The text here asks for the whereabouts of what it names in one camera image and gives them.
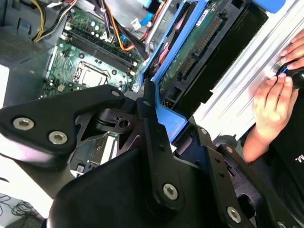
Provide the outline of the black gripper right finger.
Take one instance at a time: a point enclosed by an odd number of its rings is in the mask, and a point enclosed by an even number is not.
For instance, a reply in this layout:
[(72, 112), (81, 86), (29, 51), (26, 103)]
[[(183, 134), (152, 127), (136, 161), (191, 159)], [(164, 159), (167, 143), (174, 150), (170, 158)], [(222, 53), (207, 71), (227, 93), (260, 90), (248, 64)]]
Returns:
[[(206, 168), (221, 223), (227, 228), (290, 228), (292, 216), (265, 183), (229, 145), (214, 148), (208, 132), (197, 126), (198, 148)], [(246, 217), (239, 199), (248, 196), (256, 223)]]

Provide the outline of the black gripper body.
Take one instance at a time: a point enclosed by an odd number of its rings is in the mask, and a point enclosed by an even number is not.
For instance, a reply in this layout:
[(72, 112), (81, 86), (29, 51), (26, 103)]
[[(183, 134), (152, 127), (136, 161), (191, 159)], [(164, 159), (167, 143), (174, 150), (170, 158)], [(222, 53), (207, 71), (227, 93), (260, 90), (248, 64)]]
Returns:
[(56, 196), (49, 228), (226, 228), (220, 221), (212, 185), (198, 148), (201, 166), (175, 159), (182, 206), (148, 201), (138, 150), (68, 183)]

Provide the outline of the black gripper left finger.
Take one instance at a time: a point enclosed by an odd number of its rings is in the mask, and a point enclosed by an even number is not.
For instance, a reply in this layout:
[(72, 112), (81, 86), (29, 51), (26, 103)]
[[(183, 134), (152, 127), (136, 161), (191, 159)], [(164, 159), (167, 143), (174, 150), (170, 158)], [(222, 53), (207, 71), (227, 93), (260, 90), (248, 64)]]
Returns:
[(66, 167), (78, 146), (105, 131), (119, 135), (116, 158), (139, 151), (148, 201), (180, 208), (181, 182), (166, 129), (156, 115), (153, 82), (145, 81), (144, 95), (137, 100), (102, 85), (0, 111), (0, 134), (6, 145), (1, 154), (39, 168)]

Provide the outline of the person's hand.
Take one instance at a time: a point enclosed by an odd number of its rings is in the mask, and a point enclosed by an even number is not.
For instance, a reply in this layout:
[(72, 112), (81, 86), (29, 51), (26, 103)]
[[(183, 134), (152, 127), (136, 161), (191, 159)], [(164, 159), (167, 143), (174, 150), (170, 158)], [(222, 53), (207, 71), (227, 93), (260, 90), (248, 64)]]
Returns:
[(299, 90), (293, 88), (288, 73), (304, 66), (303, 31), (291, 40), (280, 56), (283, 71), (263, 83), (254, 98), (255, 128), (264, 137), (276, 137), (290, 119)]

